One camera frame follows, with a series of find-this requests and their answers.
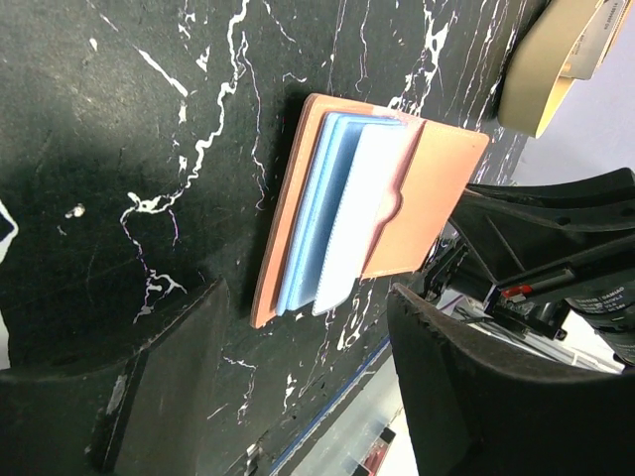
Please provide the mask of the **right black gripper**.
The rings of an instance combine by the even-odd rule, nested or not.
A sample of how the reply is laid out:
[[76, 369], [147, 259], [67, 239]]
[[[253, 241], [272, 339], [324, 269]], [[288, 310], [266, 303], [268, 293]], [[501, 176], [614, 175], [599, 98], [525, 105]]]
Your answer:
[[[474, 301], [482, 320], [551, 340], [566, 338], [564, 323], [574, 312], [617, 362], [634, 365], [633, 269], [609, 270], [602, 263], [579, 276], [565, 266], [506, 287], [488, 278], [520, 278], [631, 248], [630, 169], [552, 185], [471, 184], [449, 222], [465, 241], [437, 249], [423, 267], [425, 300], [437, 304], [454, 292]], [[592, 277], [593, 270], [599, 275]]]

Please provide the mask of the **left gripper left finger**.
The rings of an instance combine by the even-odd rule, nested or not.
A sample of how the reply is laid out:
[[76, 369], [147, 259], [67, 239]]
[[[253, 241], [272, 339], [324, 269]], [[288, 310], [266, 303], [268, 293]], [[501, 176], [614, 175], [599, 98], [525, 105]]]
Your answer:
[[1, 374], [5, 475], [192, 475], [229, 323], [217, 280]]

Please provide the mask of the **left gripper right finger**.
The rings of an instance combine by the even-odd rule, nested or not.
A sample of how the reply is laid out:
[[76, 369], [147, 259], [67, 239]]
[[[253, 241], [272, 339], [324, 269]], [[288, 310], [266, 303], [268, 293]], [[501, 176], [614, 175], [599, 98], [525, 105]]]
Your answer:
[[528, 353], [400, 284], [387, 320], [420, 474], [633, 473], [632, 374]]

